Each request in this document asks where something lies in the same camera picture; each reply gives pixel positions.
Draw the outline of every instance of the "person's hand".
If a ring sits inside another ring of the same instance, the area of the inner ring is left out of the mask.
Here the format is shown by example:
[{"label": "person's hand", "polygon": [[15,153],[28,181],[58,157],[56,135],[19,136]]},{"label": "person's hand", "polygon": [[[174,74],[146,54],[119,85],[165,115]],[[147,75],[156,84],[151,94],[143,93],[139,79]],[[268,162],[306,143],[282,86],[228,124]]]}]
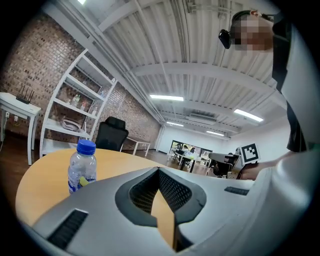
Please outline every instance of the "person's hand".
[{"label": "person's hand", "polygon": [[241,180],[253,180],[255,181],[259,172],[264,169],[273,166],[271,162],[260,163],[248,163],[241,172]]}]

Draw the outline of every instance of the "ceiling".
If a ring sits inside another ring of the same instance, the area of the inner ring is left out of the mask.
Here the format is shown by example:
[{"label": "ceiling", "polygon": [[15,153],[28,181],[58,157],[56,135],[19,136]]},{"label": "ceiling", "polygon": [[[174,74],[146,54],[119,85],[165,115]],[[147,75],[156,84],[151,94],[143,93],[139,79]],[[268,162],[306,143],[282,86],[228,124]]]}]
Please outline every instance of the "ceiling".
[{"label": "ceiling", "polygon": [[[253,5],[248,0],[55,3],[108,61],[106,68],[112,75],[160,123],[224,133],[224,138],[286,115],[286,101],[272,78],[273,54],[224,49],[218,39],[221,29],[229,30],[234,13],[257,8]],[[261,12],[270,10],[266,4],[259,7]],[[150,98],[152,94],[181,96],[184,101],[155,100]],[[264,121],[245,119],[235,114],[235,109]],[[215,122],[190,121],[186,118],[190,114]]]}]

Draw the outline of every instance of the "black and white square marker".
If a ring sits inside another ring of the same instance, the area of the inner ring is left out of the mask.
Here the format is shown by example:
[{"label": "black and white square marker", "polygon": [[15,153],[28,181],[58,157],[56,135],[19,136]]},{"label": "black and white square marker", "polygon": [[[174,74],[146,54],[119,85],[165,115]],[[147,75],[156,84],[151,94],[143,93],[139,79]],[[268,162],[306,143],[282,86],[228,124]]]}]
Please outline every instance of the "black and white square marker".
[{"label": "black and white square marker", "polygon": [[240,150],[242,163],[244,165],[249,163],[255,163],[256,161],[261,159],[258,146],[255,143],[246,146],[241,146]]}]

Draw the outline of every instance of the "ceiling air conditioner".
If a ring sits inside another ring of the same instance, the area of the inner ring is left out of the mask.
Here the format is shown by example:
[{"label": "ceiling air conditioner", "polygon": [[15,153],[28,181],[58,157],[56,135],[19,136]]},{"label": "ceiling air conditioner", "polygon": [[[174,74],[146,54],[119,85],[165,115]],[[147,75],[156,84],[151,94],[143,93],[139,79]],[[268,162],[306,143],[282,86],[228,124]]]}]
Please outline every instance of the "ceiling air conditioner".
[{"label": "ceiling air conditioner", "polygon": [[212,116],[195,114],[195,113],[191,113],[189,116],[186,116],[185,118],[190,121],[194,121],[200,124],[206,124],[210,126],[213,126],[217,121],[217,119],[213,118]]}]

